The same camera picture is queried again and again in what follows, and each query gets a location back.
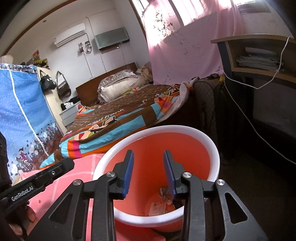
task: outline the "pink plaid cloth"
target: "pink plaid cloth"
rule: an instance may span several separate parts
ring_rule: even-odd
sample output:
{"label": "pink plaid cloth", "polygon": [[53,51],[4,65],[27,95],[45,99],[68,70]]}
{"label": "pink plaid cloth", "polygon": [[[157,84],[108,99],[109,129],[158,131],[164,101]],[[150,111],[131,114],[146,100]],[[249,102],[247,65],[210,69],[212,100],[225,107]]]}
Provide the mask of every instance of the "pink plaid cloth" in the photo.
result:
{"label": "pink plaid cloth", "polygon": [[[80,159],[74,160],[75,167],[72,171],[55,180],[51,185],[47,186],[44,192],[39,193],[30,199],[30,207],[35,211],[36,216],[40,219],[49,207],[57,200],[57,198],[65,191],[65,189],[75,180],[81,179],[83,182],[92,180],[94,170],[104,154],[93,154]],[[24,180],[29,176],[39,172],[32,171],[22,173],[21,179]],[[91,214],[93,200],[89,202],[89,212],[86,226],[86,241],[90,241],[91,237]],[[115,221],[117,241],[165,241],[163,236],[153,232],[150,228],[132,227],[118,221]]]}

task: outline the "drawer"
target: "drawer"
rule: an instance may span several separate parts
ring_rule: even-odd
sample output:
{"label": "drawer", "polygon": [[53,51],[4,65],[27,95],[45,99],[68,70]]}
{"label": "drawer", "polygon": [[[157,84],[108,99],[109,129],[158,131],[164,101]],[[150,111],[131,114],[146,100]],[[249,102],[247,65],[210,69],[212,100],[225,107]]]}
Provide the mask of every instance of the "drawer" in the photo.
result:
{"label": "drawer", "polygon": [[62,113],[60,113],[60,116],[62,120],[65,120],[66,118],[70,117],[73,114],[76,114],[77,112],[78,112],[78,105],[74,105],[64,110]]}
{"label": "drawer", "polygon": [[75,112],[74,114],[68,116],[67,118],[65,118],[64,120],[62,120],[63,125],[67,126],[69,124],[71,124],[72,122],[74,122],[75,117],[77,116],[77,112]]}

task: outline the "screw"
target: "screw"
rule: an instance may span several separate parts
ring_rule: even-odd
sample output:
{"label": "screw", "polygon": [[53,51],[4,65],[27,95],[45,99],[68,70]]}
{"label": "screw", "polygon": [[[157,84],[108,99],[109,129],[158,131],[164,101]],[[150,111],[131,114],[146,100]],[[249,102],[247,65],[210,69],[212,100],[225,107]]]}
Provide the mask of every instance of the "screw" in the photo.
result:
{"label": "screw", "polygon": [[217,181],[217,184],[220,185],[220,186],[223,186],[225,184],[225,181],[222,180],[222,179],[218,179]]}
{"label": "screw", "polygon": [[192,176],[192,174],[190,172],[183,173],[183,177],[185,177],[185,178],[190,178],[191,176]]}
{"label": "screw", "polygon": [[114,177],[115,173],[114,172],[107,172],[106,175],[107,175],[107,177]]}
{"label": "screw", "polygon": [[81,184],[81,180],[80,179],[76,179],[73,181],[73,185],[74,186],[79,186]]}

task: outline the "bucket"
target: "bucket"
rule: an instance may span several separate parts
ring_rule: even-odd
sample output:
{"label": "bucket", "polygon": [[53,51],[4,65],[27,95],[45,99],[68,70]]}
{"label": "bucket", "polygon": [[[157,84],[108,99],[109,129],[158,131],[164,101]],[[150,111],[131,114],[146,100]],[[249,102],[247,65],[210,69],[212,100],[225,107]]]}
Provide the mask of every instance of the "bucket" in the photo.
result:
{"label": "bucket", "polygon": [[147,216],[157,202],[161,187],[168,186],[163,153],[170,150],[176,162],[200,179],[218,178],[220,159],[214,142],[204,133],[187,126],[158,126],[137,132],[114,145],[98,163],[93,180],[113,170],[127,150],[134,152],[134,167],[128,195],[114,200],[114,217],[127,225],[149,227],[162,232],[181,230],[184,207]]}

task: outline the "colorful bedspread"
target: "colorful bedspread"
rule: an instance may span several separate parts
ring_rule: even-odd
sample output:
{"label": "colorful bedspread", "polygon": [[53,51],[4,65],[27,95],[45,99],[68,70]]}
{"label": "colorful bedspread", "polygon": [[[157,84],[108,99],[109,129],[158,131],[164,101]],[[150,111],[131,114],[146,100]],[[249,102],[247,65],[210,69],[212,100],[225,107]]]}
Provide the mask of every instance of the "colorful bedspread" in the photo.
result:
{"label": "colorful bedspread", "polygon": [[138,131],[165,120],[187,100],[189,83],[145,85],[102,105],[82,107],[60,143],[47,158],[46,167],[66,157],[82,158],[106,153],[112,146]]}

